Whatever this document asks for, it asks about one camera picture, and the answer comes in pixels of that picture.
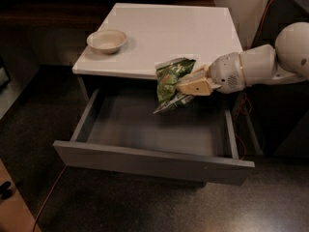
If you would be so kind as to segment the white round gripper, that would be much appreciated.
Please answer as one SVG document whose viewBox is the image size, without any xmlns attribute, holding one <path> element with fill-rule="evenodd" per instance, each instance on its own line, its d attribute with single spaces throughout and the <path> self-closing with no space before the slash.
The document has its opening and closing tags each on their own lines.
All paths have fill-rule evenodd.
<svg viewBox="0 0 309 232">
<path fill-rule="evenodd" d="M 242 91 L 245 88 L 239 54 L 234 52 L 217 58 L 211 66 L 203 65 L 191 74 L 205 73 L 210 69 L 212 82 L 205 77 L 200 79 L 182 79 L 176 88 L 179 92 L 192 96 L 209 96 L 215 89 L 223 94 Z"/>
</svg>

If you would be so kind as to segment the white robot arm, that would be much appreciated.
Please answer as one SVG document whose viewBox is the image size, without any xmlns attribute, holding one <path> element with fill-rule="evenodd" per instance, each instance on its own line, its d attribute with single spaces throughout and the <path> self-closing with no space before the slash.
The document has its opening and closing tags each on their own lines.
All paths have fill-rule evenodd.
<svg viewBox="0 0 309 232">
<path fill-rule="evenodd" d="M 309 23 L 285 27 L 275 46 L 264 44 L 217 58 L 182 77 L 177 90 L 193 96 L 242 91 L 257 84 L 294 84 L 309 79 Z"/>
</svg>

